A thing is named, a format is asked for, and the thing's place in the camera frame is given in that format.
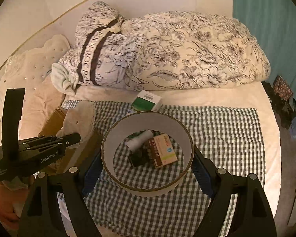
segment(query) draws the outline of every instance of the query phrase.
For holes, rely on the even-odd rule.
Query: checkered cloth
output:
[[[63,108],[74,108],[78,101],[67,101]],[[126,115],[130,103],[96,102],[95,128],[104,135],[114,122]],[[257,111],[253,108],[162,106],[160,112],[181,121],[189,130],[194,144],[216,167],[234,175],[255,173],[264,186],[264,144]],[[122,182],[137,188],[153,188],[174,180],[183,170],[180,147],[172,140],[178,162],[154,169],[144,165],[135,169],[127,159],[125,143],[117,148],[114,170]],[[232,196],[221,231],[228,233],[235,205]],[[120,188],[103,170],[85,202],[98,225],[123,236],[193,236],[210,203],[203,194],[192,170],[183,181],[165,195],[139,197]]]

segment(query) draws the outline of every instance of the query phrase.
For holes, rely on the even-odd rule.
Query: floor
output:
[[[291,139],[288,129],[281,126],[279,115],[275,114],[275,117],[280,129],[282,175],[280,198],[274,221],[277,237],[286,237],[291,231],[287,223],[294,204],[296,189],[296,141]]]

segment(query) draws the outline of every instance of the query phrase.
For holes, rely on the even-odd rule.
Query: bed sheet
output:
[[[233,89],[205,88],[152,92],[161,96],[163,104],[168,105],[208,105],[234,108],[255,108],[257,110],[265,146],[266,175],[264,191],[268,198],[273,216],[275,216],[281,187],[281,147],[279,128],[262,83],[253,82]],[[135,91],[110,87],[80,86],[77,89],[75,96],[66,96],[65,100],[109,100],[132,102],[137,93],[138,92]]]

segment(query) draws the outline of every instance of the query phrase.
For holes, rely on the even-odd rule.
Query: floral comforter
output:
[[[269,77],[270,64],[237,19],[198,12],[125,20],[103,2],[79,21],[59,61],[80,84],[129,90],[235,87]]]

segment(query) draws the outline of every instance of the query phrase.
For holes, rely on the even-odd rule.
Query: teal curtain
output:
[[[296,6],[291,0],[234,0],[233,17],[256,36],[271,64],[273,83],[281,75],[296,99]]]

